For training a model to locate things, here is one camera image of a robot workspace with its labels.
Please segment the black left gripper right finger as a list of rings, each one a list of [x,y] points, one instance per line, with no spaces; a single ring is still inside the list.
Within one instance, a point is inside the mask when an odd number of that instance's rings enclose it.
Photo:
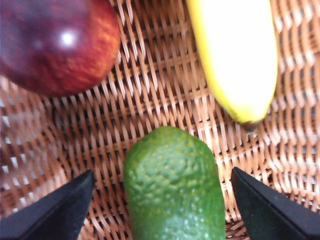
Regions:
[[[238,167],[231,172],[235,200],[251,240],[318,240],[320,215]]]

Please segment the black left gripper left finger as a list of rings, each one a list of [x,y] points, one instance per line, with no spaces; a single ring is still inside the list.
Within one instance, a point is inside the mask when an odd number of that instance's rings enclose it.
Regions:
[[[88,214],[94,173],[87,170],[0,221],[2,240],[76,240]]]

